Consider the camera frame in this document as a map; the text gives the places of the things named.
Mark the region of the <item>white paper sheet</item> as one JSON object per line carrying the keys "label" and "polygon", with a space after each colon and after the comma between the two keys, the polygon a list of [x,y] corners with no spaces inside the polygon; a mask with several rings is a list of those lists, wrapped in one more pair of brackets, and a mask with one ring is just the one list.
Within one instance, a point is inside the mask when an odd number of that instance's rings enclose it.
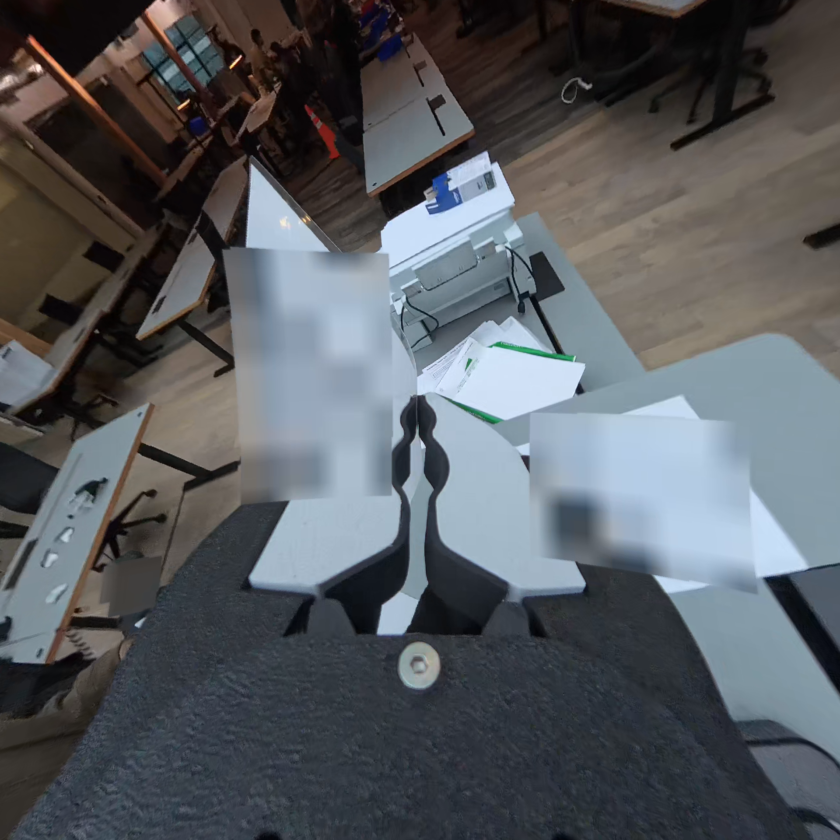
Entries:
{"label": "white paper sheet", "polygon": [[[639,407],[628,414],[698,419],[697,413],[683,395]],[[753,490],[750,491],[750,508],[752,550],[757,576],[766,579],[778,574],[804,571],[807,563],[802,554]],[[549,573],[549,582],[553,584],[548,590],[549,595],[576,595],[583,592],[585,581],[574,563],[537,559],[536,564],[538,572]],[[403,635],[417,606],[418,597],[398,592],[383,605],[376,632],[379,635]]]}

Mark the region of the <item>grey desk with wooden edge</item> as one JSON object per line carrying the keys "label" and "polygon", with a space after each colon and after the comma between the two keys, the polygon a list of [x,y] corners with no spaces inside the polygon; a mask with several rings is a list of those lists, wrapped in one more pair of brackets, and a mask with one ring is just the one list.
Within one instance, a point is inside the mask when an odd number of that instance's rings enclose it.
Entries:
{"label": "grey desk with wooden edge", "polygon": [[[745,433],[751,482],[838,618],[838,380],[762,335],[578,398],[619,414],[684,396]],[[810,838],[774,779],[838,774],[838,649],[782,573],[750,594],[665,593],[648,574],[581,568],[580,595],[532,599],[550,654],[539,710],[557,734],[511,770],[486,838]]]}

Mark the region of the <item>grey printer table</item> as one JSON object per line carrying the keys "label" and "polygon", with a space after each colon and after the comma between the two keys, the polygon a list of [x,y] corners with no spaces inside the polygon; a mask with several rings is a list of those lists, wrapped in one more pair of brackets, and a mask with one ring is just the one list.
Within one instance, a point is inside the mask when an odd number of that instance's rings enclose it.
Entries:
{"label": "grey printer table", "polygon": [[[539,311],[551,327],[563,353],[575,355],[585,365],[581,386],[592,392],[645,373],[642,362],[596,299],[578,270],[557,244],[538,213],[520,217],[518,225],[524,237],[526,257],[537,259]],[[523,316],[517,313],[511,293],[474,310],[449,324],[441,325],[431,343],[413,348],[416,368],[420,371],[450,351],[481,323],[502,323],[515,317],[546,347],[550,335],[539,319],[539,311],[527,303]]]}

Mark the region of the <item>orange traffic cone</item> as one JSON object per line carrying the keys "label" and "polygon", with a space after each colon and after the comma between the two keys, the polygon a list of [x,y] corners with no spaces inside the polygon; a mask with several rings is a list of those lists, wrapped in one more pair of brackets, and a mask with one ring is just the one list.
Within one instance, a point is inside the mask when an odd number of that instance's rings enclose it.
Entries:
{"label": "orange traffic cone", "polygon": [[305,110],[315,130],[318,132],[321,141],[327,147],[327,150],[329,152],[329,159],[331,161],[338,160],[341,156],[341,153],[337,145],[336,134],[330,129],[330,127],[325,122],[321,121],[318,114],[315,113],[315,111],[313,111],[312,108],[309,107],[309,105],[305,106]]}

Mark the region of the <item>grey desk with cutouts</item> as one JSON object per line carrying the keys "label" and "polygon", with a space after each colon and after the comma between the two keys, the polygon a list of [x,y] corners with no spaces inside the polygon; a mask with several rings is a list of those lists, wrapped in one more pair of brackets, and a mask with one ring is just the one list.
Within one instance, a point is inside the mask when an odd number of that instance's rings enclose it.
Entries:
{"label": "grey desk with cutouts", "polygon": [[56,660],[153,413],[143,404],[70,448],[2,580],[3,660]]}

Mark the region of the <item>long grey desk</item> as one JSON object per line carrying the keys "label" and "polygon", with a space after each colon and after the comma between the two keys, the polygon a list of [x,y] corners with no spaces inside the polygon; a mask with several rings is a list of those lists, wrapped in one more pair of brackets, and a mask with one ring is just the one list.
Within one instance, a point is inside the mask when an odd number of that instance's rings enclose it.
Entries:
{"label": "long grey desk", "polygon": [[416,34],[360,71],[366,193],[383,195],[476,130]]}

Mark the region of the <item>grey neighbouring desk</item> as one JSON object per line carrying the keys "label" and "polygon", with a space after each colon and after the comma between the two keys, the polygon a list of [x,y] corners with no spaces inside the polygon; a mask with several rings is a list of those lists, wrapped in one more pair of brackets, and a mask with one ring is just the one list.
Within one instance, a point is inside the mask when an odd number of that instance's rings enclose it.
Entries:
{"label": "grey neighbouring desk", "polygon": [[[216,179],[200,213],[228,244],[248,188],[248,156],[228,166]],[[199,232],[197,219],[163,286],[142,321],[136,338],[146,340],[201,307],[214,278],[216,260]]]}

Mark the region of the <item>blue and white box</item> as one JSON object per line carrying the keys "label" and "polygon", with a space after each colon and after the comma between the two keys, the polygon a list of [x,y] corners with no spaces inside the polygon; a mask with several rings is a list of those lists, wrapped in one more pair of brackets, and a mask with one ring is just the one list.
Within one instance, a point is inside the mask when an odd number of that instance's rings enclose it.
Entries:
{"label": "blue and white box", "polygon": [[458,182],[447,172],[434,178],[424,192],[424,206],[428,215],[439,215],[467,203],[496,188],[496,178],[491,168],[474,177]]}

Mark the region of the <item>black table leg frame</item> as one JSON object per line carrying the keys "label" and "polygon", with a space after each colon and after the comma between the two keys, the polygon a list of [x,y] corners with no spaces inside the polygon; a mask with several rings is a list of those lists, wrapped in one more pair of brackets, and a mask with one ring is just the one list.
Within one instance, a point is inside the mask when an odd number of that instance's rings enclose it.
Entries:
{"label": "black table leg frame", "polygon": [[670,144],[679,151],[774,101],[772,80],[763,71],[768,56],[748,48],[746,39],[765,2],[652,2],[657,14],[673,21],[667,52],[677,62],[673,79],[648,104],[657,113],[666,98],[697,82],[686,125],[698,120],[704,94],[713,90],[710,117]]}

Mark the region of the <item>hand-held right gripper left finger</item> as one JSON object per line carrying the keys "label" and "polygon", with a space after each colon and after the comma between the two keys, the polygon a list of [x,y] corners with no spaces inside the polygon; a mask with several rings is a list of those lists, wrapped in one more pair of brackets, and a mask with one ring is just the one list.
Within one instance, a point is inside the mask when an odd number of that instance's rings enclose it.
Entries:
{"label": "hand-held right gripper left finger", "polygon": [[394,419],[390,494],[288,502],[248,576],[253,589],[393,597],[403,588],[421,463],[417,397],[409,397]]}

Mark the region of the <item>white printer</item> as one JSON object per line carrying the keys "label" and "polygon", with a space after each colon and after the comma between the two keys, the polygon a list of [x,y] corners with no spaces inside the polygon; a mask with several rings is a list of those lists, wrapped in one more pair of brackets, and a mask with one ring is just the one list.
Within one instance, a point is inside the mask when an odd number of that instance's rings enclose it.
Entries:
{"label": "white printer", "polygon": [[424,198],[381,232],[391,300],[411,350],[429,345],[440,326],[508,293],[523,316],[537,293],[523,233],[512,213],[514,195],[500,165],[484,151],[445,173],[458,182],[489,168],[495,189],[433,216]]}

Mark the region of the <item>window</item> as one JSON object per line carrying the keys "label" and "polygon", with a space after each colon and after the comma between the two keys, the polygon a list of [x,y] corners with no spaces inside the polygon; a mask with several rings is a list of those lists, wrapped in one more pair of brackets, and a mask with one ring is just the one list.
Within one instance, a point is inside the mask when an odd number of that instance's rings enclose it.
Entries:
{"label": "window", "polygon": [[[168,39],[193,75],[205,87],[224,68],[224,57],[194,15],[186,15],[165,30]],[[194,87],[156,40],[143,51],[142,62],[151,78],[174,99],[183,100]]]}

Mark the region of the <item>pile of printed papers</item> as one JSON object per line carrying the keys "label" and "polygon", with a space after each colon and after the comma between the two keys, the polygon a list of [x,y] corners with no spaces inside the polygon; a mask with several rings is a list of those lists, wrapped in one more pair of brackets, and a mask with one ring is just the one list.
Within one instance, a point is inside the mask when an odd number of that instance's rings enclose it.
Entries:
{"label": "pile of printed papers", "polygon": [[521,320],[509,317],[481,323],[426,364],[416,391],[442,396],[498,424],[572,398],[584,371],[575,356],[553,352]]}

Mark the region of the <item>blue storage bins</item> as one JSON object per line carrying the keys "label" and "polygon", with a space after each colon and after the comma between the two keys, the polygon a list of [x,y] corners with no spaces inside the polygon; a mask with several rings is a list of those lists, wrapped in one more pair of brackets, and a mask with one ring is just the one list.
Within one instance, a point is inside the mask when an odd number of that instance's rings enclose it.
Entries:
{"label": "blue storage bins", "polygon": [[404,30],[403,16],[390,1],[362,2],[356,15],[360,65],[370,63],[383,45]]}

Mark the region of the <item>black office chair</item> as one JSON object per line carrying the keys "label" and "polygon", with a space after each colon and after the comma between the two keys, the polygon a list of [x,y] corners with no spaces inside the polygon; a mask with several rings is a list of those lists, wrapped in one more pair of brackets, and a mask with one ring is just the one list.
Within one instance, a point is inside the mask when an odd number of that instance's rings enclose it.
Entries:
{"label": "black office chair", "polygon": [[[24,515],[35,515],[58,472],[57,467],[48,465],[46,462],[9,444],[1,443],[2,508]],[[156,495],[156,490],[142,491],[110,521],[96,554],[96,560],[105,550],[110,551],[112,561],[118,559],[120,556],[118,537],[126,536],[130,529],[146,523],[166,522],[167,515],[165,513],[133,521],[127,519],[131,511],[143,498],[153,498]]]}

